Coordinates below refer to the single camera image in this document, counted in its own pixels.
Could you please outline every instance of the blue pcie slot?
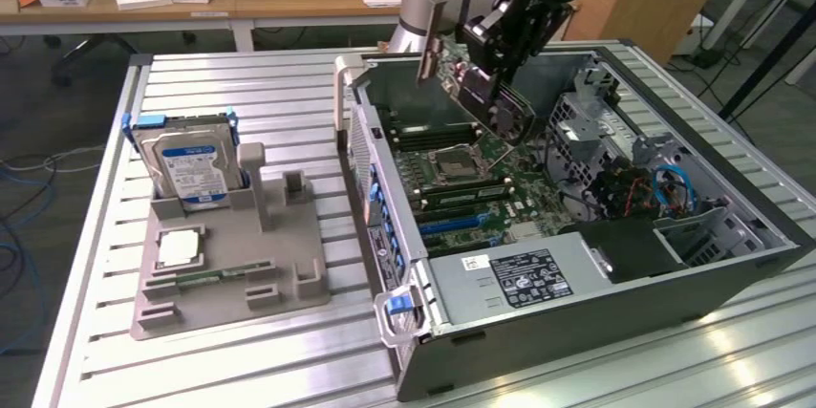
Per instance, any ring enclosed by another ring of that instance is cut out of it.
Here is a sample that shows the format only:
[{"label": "blue pcie slot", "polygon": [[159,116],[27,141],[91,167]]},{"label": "blue pcie slot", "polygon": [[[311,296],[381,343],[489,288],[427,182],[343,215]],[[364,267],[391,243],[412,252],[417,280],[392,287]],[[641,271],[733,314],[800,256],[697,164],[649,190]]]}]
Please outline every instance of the blue pcie slot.
[{"label": "blue pcie slot", "polygon": [[451,220],[439,224],[423,225],[420,226],[420,234],[436,234],[444,233],[445,231],[457,231],[459,229],[476,228],[481,226],[481,224],[487,220],[487,217],[489,217],[489,213],[483,213],[480,215],[475,215],[473,217]]}]

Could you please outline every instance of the hard drive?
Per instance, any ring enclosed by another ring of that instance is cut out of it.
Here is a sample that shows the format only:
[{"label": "hard drive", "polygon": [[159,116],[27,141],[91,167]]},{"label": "hard drive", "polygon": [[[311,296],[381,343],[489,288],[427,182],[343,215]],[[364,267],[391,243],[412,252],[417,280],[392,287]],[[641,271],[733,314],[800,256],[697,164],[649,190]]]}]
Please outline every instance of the hard drive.
[{"label": "hard drive", "polygon": [[228,205],[227,192],[247,185],[237,161],[235,113],[201,117],[141,116],[123,129],[144,160],[155,198],[179,198],[185,210]]}]

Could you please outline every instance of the warning label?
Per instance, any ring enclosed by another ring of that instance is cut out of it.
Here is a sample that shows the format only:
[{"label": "warning label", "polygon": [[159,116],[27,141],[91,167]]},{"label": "warning label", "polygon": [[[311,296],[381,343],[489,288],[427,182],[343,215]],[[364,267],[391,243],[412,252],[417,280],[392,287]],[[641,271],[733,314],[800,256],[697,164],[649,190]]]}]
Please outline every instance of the warning label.
[{"label": "warning label", "polygon": [[515,308],[572,295],[549,250],[536,250],[489,261],[499,285]]}]

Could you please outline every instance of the floor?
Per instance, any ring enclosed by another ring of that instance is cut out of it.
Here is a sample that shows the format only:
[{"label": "floor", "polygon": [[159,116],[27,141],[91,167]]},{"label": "floor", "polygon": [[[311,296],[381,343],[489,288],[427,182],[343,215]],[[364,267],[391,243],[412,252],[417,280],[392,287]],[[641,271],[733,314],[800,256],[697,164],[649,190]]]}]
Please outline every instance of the floor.
[{"label": "floor", "polygon": [[[717,17],[729,0],[711,0],[707,14]],[[739,27],[744,18],[768,0],[751,0],[737,18]],[[729,97],[753,68],[768,53],[772,45],[797,20],[799,14],[785,10],[772,23],[767,33],[749,51],[740,54],[741,65],[728,66],[713,86],[721,98]],[[375,45],[387,40],[392,27],[309,28],[283,31],[267,30],[257,33],[259,45],[268,49],[327,48]],[[80,37],[63,37],[63,51]],[[227,32],[200,32],[197,42],[185,45],[179,33],[129,34],[127,39],[144,53],[213,53],[233,51],[232,37]],[[9,37],[15,45],[19,37]],[[816,45],[816,31],[811,31],[797,48],[785,57],[779,69],[789,68]],[[127,70],[128,58],[105,45],[87,56],[73,72],[73,86],[56,88],[48,82],[44,69],[59,57],[60,50],[51,50],[39,37],[29,37],[21,48],[0,57],[0,159],[23,154],[53,154],[77,147],[104,143],[111,129],[111,120],[119,98],[120,85]],[[675,59],[683,69],[689,64]],[[699,75],[711,80],[719,70],[699,70]],[[705,83],[691,72],[673,72],[680,82],[697,93]],[[772,81],[781,71],[769,75]],[[816,160],[808,146],[816,144],[816,80],[807,75],[801,87],[779,84],[765,98],[740,119],[747,133],[757,146],[788,174],[811,191],[816,192]],[[703,100],[716,107],[711,93]],[[65,159],[63,168],[93,164],[101,152],[91,152]],[[37,384],[44,350],[49,339],[53,319],[59,310],[61,292],[68,278],[75,246],[79,240],[84,212],[91,197],[96,172],[87,171],[59,174],[53,183],[56,198],[47,211],[19,230],[19,235],[40,271],[45,316],[44,326],[36,327],[31,339],[0,355],[0,406],[21,407],[31,404]],[[45,171],[20,173],[29,181],[47,179]],[[37,188],[31,185],[0,181],[0,209],[15,208]],[[12,217],[16,222],[24,215]],[[0,271],[0,291],[11,282],[11,273]],[[15,337],[41,321],[39,295],[32,281],[24,277],[8,297],[0,301],[0,350]]]}]

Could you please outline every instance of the metal slotted tabletop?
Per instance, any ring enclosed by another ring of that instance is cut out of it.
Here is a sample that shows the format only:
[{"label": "metal slotted tabletop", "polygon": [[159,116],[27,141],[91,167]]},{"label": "metal slotted tabletop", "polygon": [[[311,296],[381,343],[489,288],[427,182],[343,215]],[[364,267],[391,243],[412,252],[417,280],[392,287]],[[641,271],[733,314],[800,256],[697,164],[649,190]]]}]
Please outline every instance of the metal slotted tabletop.
[{"label": "metal slotted tabletop", "polygon": [[[653,61],[617,42],[591,45],[607,46],[816,235],[813,198]],[[372,51],[136,58],[35,406],[816,406],[813,254],[693,323],[439,397],[405,404],[395,401],[332,127],[335,57]],[[267,146],[264,176],[303,168],[312,180],[333,299],[320,308],[136,342],[128,328],[152,184],[124,141],[119,119],[124,112],[191,115],[227,106],[241,119],[241,141],[261,141]],[[664,130],[627,90],[621,107],[644,132]]]}]

